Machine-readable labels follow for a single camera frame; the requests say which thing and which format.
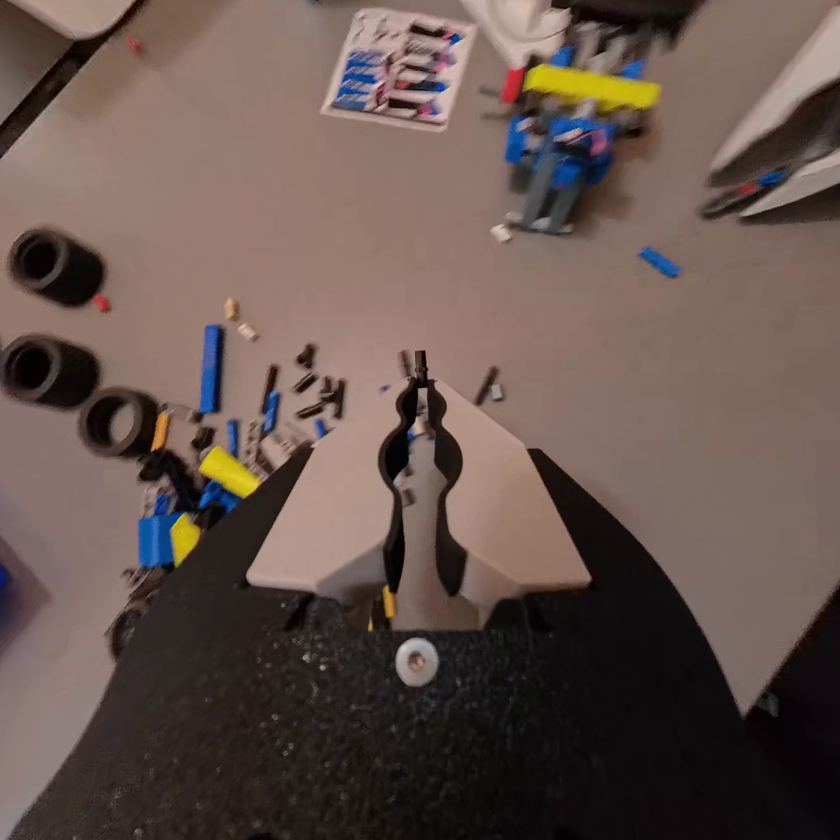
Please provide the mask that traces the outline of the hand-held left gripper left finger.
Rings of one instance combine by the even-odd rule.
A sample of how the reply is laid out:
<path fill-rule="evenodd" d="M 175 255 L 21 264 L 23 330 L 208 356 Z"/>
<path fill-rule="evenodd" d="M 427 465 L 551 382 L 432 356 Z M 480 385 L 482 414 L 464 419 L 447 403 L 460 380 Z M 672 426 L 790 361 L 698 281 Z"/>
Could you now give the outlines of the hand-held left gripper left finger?
<path fill-rule="evenodd" d="M 315 595 L 397 592 L 403 576 L 403 497 L 418 383 L 375 395 L 315 444 L 255 560 L 253 587 Z"/>

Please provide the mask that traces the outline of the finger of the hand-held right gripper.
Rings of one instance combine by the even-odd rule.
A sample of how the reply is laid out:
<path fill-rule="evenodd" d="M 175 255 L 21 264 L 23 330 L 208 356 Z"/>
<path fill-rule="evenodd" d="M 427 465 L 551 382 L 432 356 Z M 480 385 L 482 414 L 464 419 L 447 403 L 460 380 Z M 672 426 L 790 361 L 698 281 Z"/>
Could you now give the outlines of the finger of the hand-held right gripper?
<path fill-rule="evenodd" d="M 787 181 L 738 212 L 750 218 L 777 211 L 822 193 L 839 183 L 838 132 L 815 136 L 793 161 L 781 169 L 791 172 Z"/>
<path fill-rule="evenodd" d="M 833 7 L 720 147 L 710 164 L 710 174 L 722 172 L 838 78 L 839 9 Z"/>

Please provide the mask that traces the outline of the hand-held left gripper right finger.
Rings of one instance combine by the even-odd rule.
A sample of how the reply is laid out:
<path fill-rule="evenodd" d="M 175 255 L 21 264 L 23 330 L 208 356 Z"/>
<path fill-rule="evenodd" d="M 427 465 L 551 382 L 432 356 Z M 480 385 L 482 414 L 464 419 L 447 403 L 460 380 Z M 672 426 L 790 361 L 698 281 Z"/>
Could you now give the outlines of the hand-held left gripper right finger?
<path fill-rule="evenodd" d="M 427 387 L 437 576 L 448 595 L 503 601 L 580 590 L 592 576 L 524 443 L 441 381 Z"/>

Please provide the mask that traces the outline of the grey bent lego beam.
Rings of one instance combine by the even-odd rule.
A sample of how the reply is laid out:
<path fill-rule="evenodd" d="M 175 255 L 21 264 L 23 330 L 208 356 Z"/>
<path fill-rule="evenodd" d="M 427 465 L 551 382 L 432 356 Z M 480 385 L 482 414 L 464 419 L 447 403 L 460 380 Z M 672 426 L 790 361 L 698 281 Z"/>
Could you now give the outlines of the grey bent lego beam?
<path fill-rule="evenodd" d="M 787 179 L 785 180 L 785 181 L 787 181 L 791 172 L 787 169 L 782 169 L 782 170 L 786 170 L 789 173 Z M 760 175 L 755 177 L 755 178 L 752 178 L 751 180 L 746 181 L 746 182 L 757 181 L 757 179 L 759 177 L 760 177 Z M 705 202 L 704 204 L 699 206 L 699 208 L 697 209 L 698 216 L 703 218 L 703 219 L 710 220 L 710 219 L 715 219 L 715 218 L 727 216 L 727 215 L 730 215 L 730 214 L 734 214 L 736 212 L 741 212 L 742 210 L 746 209 L 750 205 L 755 204 L 758 200 L 760 200 L 761 197 L 767 195 L 772 190 L 774 190 L 776 187 L 782 185 L 782 183 L 778 184 L 774 187 L 771 187 L 771 188 L 763 188 L 761 194 L 756 195 L 756 196 L 752 196 L 750 199 L 748 199 L 746 201 L 738 201 L 737 197 L 734 194 L 736 189 L 740 185 L 737 185 L 737 186 L 734 186 L 732 188 L 729 188 L 729 189 L 726 189 L 726 190 L 723 190 L 723 191 L 719 192 L 719 194 L 713 196 L 710 200 L 708 200 L 707 202 Z"/>

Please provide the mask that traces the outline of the small blue lego plate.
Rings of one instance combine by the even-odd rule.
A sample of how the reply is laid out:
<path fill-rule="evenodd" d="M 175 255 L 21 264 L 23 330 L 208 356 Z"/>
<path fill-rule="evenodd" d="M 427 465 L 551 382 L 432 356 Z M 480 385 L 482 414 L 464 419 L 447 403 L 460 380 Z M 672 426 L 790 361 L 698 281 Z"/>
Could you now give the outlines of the small blue lego plate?
<path fill-rule="evenodd" d="M 642 248 L 637 256 L 663 277 L 676 279 L 683 273 L 683 269 L 673 260 L 649 246 Z"/>

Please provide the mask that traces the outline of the pile of loose lego parts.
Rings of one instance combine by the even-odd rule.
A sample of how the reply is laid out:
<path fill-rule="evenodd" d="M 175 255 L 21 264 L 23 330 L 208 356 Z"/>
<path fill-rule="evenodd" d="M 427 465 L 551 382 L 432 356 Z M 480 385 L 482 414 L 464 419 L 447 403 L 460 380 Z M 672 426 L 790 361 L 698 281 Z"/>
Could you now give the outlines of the pile of loose lego parts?
<path fill-rule="evenodd" d="M 224 327 L 220 324 L 210 324 L 204 330 L 203 368 L 201 382 L 201 408 L 211 413 L 220 406 L 222 372 L 224 365 Z M 488 396 L 494 401 L 503 397 L 501 384 L 498 381 L 499 370 L 491 367 L 477 396 L 476 404 L 480 406 Z M 137 453 L 129 453 L 129 457 L 138 459 L 143 465 L 139 477 L 140 482 L 147 484 L 160 483 L 163 478 L 170 481 L 173 493 L 180 491 L 185 500 L 179 502 L 183 510 L 170 511 L 169 496 L 164 499 L 163 508 L 157 508 L 156 499 L 152 499 L 151 512 L 144 513 L 139 520 L 139 568 L 150 570 L 153 568 L 176 567 L 184 561 L 193 550 L 200 536 L 201 528 L 195 524 L 190 516 L 195 511 L 204 510 L 207 506 L 221 507 L 223 512 L 230 512 L 243 499 L 251 496 L 264 479 L 257 476 L 256 467 L 248 467 L 240 462 L 238 456 L 228 452 L 224 447 L 210 447 L 208 454 L 201 460 L 200 473 L 207 479 L 206 486 L 196 489 L 190 470 L 168 449 L 165 441 L 167 429 L 171 421 L 171 412 L 159 408 L 154 401 L 149 409 L 151 427 L 150 440 L 140 441 Z M 183 534 L 175 543 L 175 533 L 172 529 L 179 518 L 188 520 L 183 527 Z"/>

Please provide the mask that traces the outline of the partly built lego model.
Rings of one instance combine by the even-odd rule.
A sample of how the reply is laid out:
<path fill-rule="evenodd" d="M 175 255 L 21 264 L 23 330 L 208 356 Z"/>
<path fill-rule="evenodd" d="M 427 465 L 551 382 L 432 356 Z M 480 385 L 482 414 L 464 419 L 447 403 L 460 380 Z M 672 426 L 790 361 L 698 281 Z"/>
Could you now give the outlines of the partly built lego model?
<path fill-rule="evenodd" d="M 510 113 L 504 157 L 526 198 L 501 223 L 512 233 L 571 234 L 574 209 L 608 175 L 616 142 L 647 130 L 662 90 L 646 78 L 657 29 L 654 18 L 575 18 L 550 58 L 480 90 Z"/>

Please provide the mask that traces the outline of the lego sticker sheet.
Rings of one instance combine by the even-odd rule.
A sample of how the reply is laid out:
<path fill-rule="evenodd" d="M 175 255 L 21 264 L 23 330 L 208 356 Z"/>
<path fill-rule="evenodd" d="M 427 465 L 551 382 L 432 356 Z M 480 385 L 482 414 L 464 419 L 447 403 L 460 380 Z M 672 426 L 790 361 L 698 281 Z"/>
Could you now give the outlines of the lego sticker sheet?
<path fill-rule="evenodd" d="M 362 8 L 351 18 L 321 115 L 444 132 L 476 32 L 449 18 Z"/>

